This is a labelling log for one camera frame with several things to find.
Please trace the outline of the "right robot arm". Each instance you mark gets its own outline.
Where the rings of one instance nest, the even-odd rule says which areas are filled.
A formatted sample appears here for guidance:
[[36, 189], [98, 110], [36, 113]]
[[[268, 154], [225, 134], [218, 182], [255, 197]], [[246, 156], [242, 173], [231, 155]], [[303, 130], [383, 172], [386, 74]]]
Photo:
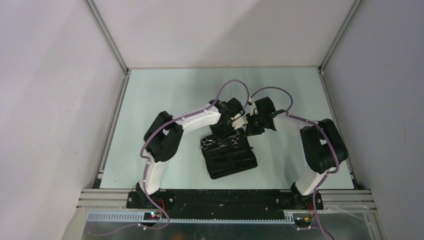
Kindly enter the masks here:
[[307, 166], [293, 184], [290, 201], [295, 208], [304, 209], [311, 202], [310, 194], [328, 175], [337, 173], [341, 163], [349, 157], [335, 123], [329, 118], [313, 121], [288, 113], [285, 109], [276, 110], [269, 97], [259, 100], [250, 98], [247, 104], [250, 106], [250, 112], [245, 116], [247, 136], [273, 130], [300, 138]]

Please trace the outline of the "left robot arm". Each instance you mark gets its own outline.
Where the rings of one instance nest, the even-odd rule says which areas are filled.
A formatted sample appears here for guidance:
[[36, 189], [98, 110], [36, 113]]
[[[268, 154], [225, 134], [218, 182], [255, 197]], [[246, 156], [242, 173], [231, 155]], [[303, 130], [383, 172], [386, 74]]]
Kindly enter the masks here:
[[146, 166], [140, 184], [143, 191], [138, 201], [145, 208], [156, 206], [156, 192], [160, 189], [166, 162], [177, 153], [184, 134], [209, 126], [212, 136], [203, 140], [201, 148], [235, 147], [237, 130], [247, 124], [243, 115], [244, 107], [234, 97], [228, 101], [211, 100], [204, 107], [185, 115], [160, 112], [143, 137], [140, 157], [146, 160]]

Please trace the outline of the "black zippered tool case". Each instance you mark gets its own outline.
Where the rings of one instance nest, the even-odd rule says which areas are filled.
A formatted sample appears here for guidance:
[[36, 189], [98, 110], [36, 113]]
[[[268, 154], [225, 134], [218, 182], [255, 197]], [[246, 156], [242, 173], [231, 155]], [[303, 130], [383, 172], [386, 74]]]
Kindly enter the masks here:
[[258, 166], [253, 147], [250, 146], [245, 131], [239, 128], [237, 134], [233, 136], [239, 137], [238, 148], [232, 146], [220, 147], [222, 143], [218, 143], [218, 140], [212, 134], [206, 136], [210, 139], [216, 139], [218, 143], [217, 148], [200, 149], [205, 159], [207, 172], [212, 180], [251, 170]]

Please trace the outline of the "silver scissors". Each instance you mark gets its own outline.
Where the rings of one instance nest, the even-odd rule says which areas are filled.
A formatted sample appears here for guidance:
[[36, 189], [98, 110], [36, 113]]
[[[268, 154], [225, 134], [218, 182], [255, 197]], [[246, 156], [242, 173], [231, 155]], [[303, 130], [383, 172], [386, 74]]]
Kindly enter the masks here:
[[229, 137], [228, 140], [226, 142], [221, 143], [219, 146], [220, 147], [227, 147], [227, 146], [231, 146], [233, 148], [238, 148], [239, 147], [239, 136], [232, 136]]
[[200, 139], [200, 149], [201, 150], [215, 149], [217, 147], [218, 147], [218, 142], [214, 138], [202, 137]]

